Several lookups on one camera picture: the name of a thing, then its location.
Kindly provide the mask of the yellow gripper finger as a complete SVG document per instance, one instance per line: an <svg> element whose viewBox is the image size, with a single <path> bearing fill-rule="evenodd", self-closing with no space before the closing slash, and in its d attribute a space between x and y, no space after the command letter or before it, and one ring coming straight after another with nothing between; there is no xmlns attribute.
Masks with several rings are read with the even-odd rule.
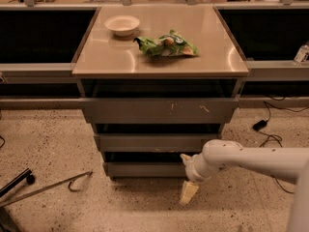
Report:
<svg viewBox="0 0 309 232"><path fill-rule="evenodd" d="M190 166L193 162L192 156L189 156L189 155L186 155L186 154L181 154L181 159L182 159L185 167Z"/></svg>
<svg viewBox="0 0 309 232"><path fill-rule="evenodd" d="M180 203L183 205L188 204L196 192L199 189L199 185L195 184L190 181L184 181L183 182L183 188L182 188L182 193L181 193L181 198L180 198Z"/></svg>

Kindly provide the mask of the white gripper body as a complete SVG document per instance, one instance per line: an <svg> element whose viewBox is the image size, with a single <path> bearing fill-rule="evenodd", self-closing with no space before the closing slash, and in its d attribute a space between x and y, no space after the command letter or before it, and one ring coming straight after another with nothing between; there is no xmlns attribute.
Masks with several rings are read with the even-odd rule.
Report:
<svg viewBox="0 0 309 232"><path fill-rule="evenodd" d="M217 174L222 166L221 159L207 153L195 154L192 158L192 164L185 167L185 174L193 183L204 183Z"/></svg>

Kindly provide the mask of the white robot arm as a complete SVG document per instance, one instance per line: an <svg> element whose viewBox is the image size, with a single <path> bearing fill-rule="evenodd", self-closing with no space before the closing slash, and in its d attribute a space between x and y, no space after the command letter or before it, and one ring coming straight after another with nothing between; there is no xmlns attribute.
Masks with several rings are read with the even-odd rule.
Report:
<svg viewBox="0 0 309 232"><path fill-rule="evenodd" d="M199 186L229 167L239 166L291 184L296 184L287 232L309 230L309 149L246 148L236 141L214 139L192 157L181 154L187 181L180 202L188 204Z"/></svg>

